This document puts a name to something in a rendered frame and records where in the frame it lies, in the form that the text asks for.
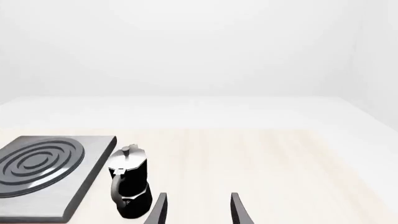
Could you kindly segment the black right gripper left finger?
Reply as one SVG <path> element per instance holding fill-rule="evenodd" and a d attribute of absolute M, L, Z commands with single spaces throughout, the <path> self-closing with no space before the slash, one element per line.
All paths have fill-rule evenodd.
<path fill-rule="evenodd" d="M 144 224 L 165 224 L 167 218 L 167 194 L 162 192 Z"/>

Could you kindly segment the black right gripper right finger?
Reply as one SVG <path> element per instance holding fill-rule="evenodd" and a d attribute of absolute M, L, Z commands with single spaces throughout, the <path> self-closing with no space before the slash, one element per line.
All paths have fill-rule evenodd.
<path fill-rule="evenodd" d="M 231 194 L 230 210 L 233 224 L 254 224 L 236 192 Z"/>

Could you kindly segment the flat black stove plate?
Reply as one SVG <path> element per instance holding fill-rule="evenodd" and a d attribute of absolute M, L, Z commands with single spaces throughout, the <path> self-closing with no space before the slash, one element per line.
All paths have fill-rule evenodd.
<path fill-rule="evenodd" d="M 0 148 L 0 223 L 67 223 L 116 136 L 19 136 Z"/>

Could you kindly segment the black moka pot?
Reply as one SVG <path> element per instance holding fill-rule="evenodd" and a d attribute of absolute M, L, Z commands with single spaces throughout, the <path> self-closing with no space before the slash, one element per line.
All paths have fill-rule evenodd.
<path fill-rule="evenodd" d="M 146 152 L 136 144 L 122 147 L 109 157 L 108 170 L 111 199 L 120 216 L 135 219 L 146 214 L 152 205 Z"/>

